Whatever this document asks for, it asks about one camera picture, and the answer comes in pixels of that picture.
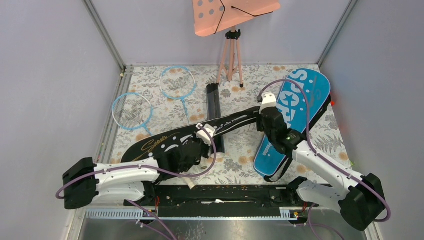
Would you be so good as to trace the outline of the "black sport racket bag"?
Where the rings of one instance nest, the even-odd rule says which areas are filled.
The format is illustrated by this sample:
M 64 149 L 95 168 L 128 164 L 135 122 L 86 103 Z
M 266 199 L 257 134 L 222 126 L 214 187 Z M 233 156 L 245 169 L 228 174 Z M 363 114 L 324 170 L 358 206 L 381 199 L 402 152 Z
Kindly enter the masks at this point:
M 207 120 L 216 129 L 214 140 L 231 131 L 256 123 L 259 106 L 236 112 L 224 117 Z M 122 163 L 137 162 L 153 157 L 158 167 L 173 173 L 183 173 L 200 164 L 207 157 L 210 147 L 197 139 L 199 129 L 195 124 L 187 125 L 142 139 L 131 145 L 121 157 Z

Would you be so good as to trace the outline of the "blue racket bag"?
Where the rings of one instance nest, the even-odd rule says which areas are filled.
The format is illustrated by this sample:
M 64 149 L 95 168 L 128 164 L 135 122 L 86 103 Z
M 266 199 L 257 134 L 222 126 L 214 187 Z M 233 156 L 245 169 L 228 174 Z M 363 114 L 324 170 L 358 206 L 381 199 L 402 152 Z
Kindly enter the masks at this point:
M 282 114 L 288 128 L 306 131 L 306 121 L 312 128 L 327 111 L 331 102 L 331 85 L 326 76 L 309 68 L 298 68 L 288 76 L 297 82 L 306 94 L 308 105 L 301 91 L 290 82 L 284 82 L 276 97 L 276 108 Z M 264 137 L 256 153 L 253 167 L 265 181 L 273 183 L 288 170 L 291 162 L 277 152 L 267 137 Z

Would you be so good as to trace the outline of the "black shuttlecock tube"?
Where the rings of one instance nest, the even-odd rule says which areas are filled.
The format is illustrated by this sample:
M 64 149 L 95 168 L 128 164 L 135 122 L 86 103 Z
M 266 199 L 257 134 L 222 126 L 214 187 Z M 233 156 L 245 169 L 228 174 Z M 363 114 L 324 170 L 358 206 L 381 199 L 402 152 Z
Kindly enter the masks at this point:
M 220 94 L 219 84 L 211 83 L 205 88 L 206 90 L 206 104 L 207 104 L 207 119 L 215 120 L 221 117 L 221 105 L 220 105 Z M 214 142 L 216 145 L 216 151 L 211 149 L 211 157 L 217 159 L 223 159 L 225 157 L 225 145 L 222 136 L 215 136 Z

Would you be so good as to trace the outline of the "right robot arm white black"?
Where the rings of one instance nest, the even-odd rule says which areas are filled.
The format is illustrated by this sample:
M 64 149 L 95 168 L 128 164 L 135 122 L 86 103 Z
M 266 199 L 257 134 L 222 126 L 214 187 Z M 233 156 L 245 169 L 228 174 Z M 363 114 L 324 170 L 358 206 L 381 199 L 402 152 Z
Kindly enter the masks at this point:
M 291 182 L 294 188 L 286 193 L 291 205 L 318 204 L 339 213 L 358 231 L 364 231 L 388 210 L 382 182 L 375 174 L 363 175 L 329 158 L 303 133 L 288 128 L 276 107 L 261 108 L 256 126 L 279 153 L 310 168 L 329 183 L 325 186 L 298 177 Z

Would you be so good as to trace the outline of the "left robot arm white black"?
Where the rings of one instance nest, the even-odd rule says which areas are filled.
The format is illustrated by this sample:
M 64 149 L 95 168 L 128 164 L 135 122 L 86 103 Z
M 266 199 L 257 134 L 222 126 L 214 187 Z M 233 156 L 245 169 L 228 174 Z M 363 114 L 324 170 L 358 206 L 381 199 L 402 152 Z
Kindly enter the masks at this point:
M 187 172 L 216 150 L 211 130 L 184 132 L 181 129 L 156 134 L 130 146 L 116 164 L 80 159 L 62 175 L 63 186 L 55 197 L 67 210 L 92 204 L 137 202 L 148 206 L 155 200 L 156 182 L 175 177 L 196 178 Z

